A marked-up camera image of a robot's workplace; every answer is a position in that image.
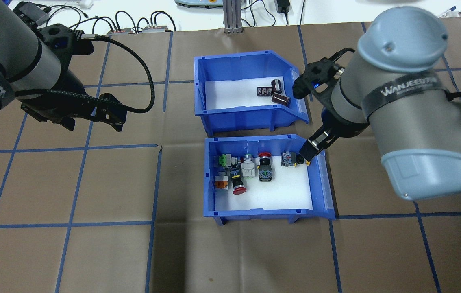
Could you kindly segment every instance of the power adapter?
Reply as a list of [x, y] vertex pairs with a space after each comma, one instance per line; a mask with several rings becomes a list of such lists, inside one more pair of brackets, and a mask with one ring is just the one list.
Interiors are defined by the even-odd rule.
[[290, 0], [276, 0], [277, 13], [283, 14], [290, 11]]

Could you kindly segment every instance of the electronic component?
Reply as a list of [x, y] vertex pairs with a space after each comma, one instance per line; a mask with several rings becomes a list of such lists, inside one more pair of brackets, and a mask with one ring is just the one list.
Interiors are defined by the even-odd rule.
[[290, 98], [278, 93], [274, 93], [272, 95], [272, 102], [288, 107], [288, 104], [290, 104]]
[[271, 96], [273, 89], [271, 87], [258, 87], [258, 96]]
[[229, 177], [227, 176], [227, 170], [223, 167], [218, 169], [218, 175], [214, 176], [214, 187], [216, 189], [229, 189]]
[[258, 155], [260, 158], [260, 165], [258, 166], [258, 178], [260, 182], [272, 181], [272, 167], [270, 165], [271, 156], [269, 152], [262, 152]]
[[290, 0], [275, 0], [277, 13], [288, 13], [290, 11]]
[[232, 188], [234, 189], [232, 193], [235, 195], [241, 195], [245, 191], [247, 191], [247, 188], [245, 188], [245, 185], [243, 184], [243, 181], [241, 181], [241, 164], [238, 165], [232, 165], [230, 167], [230, 179], [232, 180]]
[[272, 80], [272, 91], [278, 94], [281, 94], [281, 80], [275, 79]]
[[297, 162], [296, 162], [296, 153], [295, 152], [283, 152], [281, 154], [281, 165], [283, 167], [296, 167]]
[[231, 154], [223, 154], [218, 157], [218, 165], [221, 167], [230, 167], [231, 166]]
[[241, 172], [244, 178], [252, 178], [255, 176], [256, 164], [254, 163], [254, 157], [251, 154], [245, 154], [243, 163], [241, 164]]

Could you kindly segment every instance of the black capacitor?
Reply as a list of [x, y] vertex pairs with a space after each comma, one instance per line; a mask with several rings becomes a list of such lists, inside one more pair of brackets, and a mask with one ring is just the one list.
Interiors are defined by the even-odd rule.
[[281, 80], [275, 79], [271, 81], [272, 90], [275, 93], [281, 94]]

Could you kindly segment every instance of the blue storage bin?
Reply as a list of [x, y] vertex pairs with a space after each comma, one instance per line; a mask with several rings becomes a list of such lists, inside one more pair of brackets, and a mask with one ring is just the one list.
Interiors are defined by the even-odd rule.
[[[217, 176], [218, 169], [215, 160], [218, 156], [231, 154], [244, 157], [245, 154], [250, 153], [257, 157], [260, 152], [270, 152], [274, 158], [280, 156], [284, 151], [298, 152], [305, 141], [297, 135], [207, 138], [205, 141], [203, 216], [213, 217], [219, 225], [229, 220], [244, 219], [288, 219], [289, 223], [305, 217], [318, 216], [335, 219], [334, 201], [323, 152], [312, 159], [308, 166], [303, 164], [297, 167], [281, 167], [281, 164], [277, 165], [275, 160], [272, 160], [274, 173], [272, 182], [259, 182], [257, 174], [254, 178], [243, 178], [246, 188], [248, 185], [255, 185], [255, 189], [247, 190], [241, 195], [232, 195], [231, 182], [229, 183], [230, 191], [216, 190], [214, 187], [214, 176]], [[281, 172], [290, 174], [288, 172], [295, 171], [298, 171], [299, 175], [302, 174], [301, 171], [303, 172], [303, 176], [298, 178], [301, 182], [306, 183], [298, 184], [293, 178], [287, 181], [287, 177], [281, 176]], [[286, 185], [293, 192], [286, 196], [282, 191], [280, 191], [281, 195], [275, 194], [280, 190], [278, 186], [271, 186], [276, 180], [278, 186]], [[307, 190], [310, 194], [299, 192], [299, 188]], [[236, 206], [248, 206], [249, 208], [235, 209]]]
[[[299, 76], [299, 71], [275, 52], [268, 50], [199, 56], [195, 57], [194, 62], [195, 115], [201, 118], [208, 136], [214, 135], [215, 132], [242, 129], [269, 128], [270, 131], [274, 131], [276, 127], [288, 126], [298, 119], [309, 122], [305, 100], [296, 100], [292, 94], [294, 79]], [[208, 105], [214, 102], [212, 99], [216, 97], [208, 95], [206, 82], [273, 77], [282, 77], [282, 94], [290, 98], [288, 107], [272, 104], [268, 97], [265, 99], [268, 99], [269, 105], [208, 108]]]

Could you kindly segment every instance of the blue plastic bin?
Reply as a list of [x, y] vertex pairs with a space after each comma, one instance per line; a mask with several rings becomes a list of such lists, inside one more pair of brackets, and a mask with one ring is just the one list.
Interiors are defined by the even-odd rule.
[[254, 208], [251, 210], [229, 211], [217, 210], [215, 208], [216, 196], [214, 176], [216, 174], [217, 166], [214, 165], [214, 158], [216, 156], [226, 153], [230, 153], [232, 156], [241, 157], [243, 157], [246, 153], [251, 153], [254, 156], [257, 156], [260, 152], [270, 152], [272, 156], [279, 156], [284, 151], [297, 152], [304, 142], [305, 139], [299, 137], [298, 135], [207, 138], [205, 141], [203, 216], [213, 217], [218, 225], [223, 225], [229, 220], [244, 219], [288, 219], [290, 224], [294, 223], [299, 218], [306, 217], [325, 217], [328, 219], [335, 219], [336, 212], [333, 204], [326, 158], [323, 152], [312, 159], [310, 165], [307, 167], [312, 209], [291, 208], [265, 210], [263, 208]]
[[[296, 120], [308, 123], [305, 100], [296, 100], [292, 94], [294, 79], [299, 76], [297, 67], [275, 52], [260, 51], [239, 54], [195, 57], [195, 115], [202, 120], [208, 136], [215, 132], [242, 129], [284, 127]], [[264, 105], [209, 109], [206, 100], [207, 81], [243, 80], [251, 78], [283, 77], [283, 95], [290, 97], [289, 107]]]

